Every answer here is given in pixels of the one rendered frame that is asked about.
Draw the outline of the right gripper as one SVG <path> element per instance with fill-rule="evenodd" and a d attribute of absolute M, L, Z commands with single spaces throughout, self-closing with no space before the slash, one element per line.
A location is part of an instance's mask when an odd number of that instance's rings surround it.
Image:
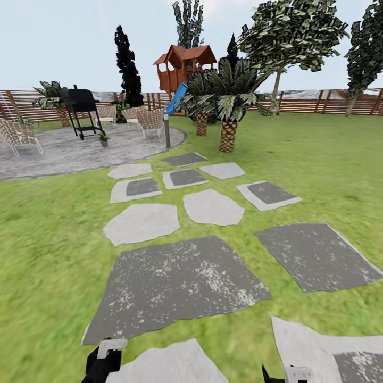
<path fill-rule="evenodd" d="M 261 365 L 261 369 L 262 369 L 262 372 L 263 372 L 263 377 L 264 377 L 264 381 L 265 383 L 285 383 L 284 379 L 276 379 L 276 378 L 270 378 L 269 375 L 268 375 L 268 372 L 265 368 L 265 366 L 262 364 Z M 306 380 L 299 380 L 298 383 L 306 383 Z"/>

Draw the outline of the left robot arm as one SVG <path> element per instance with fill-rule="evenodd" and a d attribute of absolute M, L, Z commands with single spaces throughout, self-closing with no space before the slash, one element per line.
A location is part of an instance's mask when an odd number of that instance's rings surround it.
<path fill-rule="evenodd" d="M 105 383 L 110 372 L 120 370 L 122 352 L 127 339 L 103 339 L 97 351 L 87 358 L 86 376 L 81 383 Z"/>

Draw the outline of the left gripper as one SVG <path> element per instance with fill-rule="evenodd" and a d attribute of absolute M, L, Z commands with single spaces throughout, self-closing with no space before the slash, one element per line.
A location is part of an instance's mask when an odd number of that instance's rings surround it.
<path fill-rule="evenodd" d="M 86 375 L 90 370 L 101 369 L 106 375 L 106 379 L 110 372 L 120 370 L 122 352 L 120 349 L 109 351 L 109 355 L 104 359 L 97 359 L 97 352 L 92 352 L 87 358 Z M 105 380 L 106 380 L 105 379 Z"/>

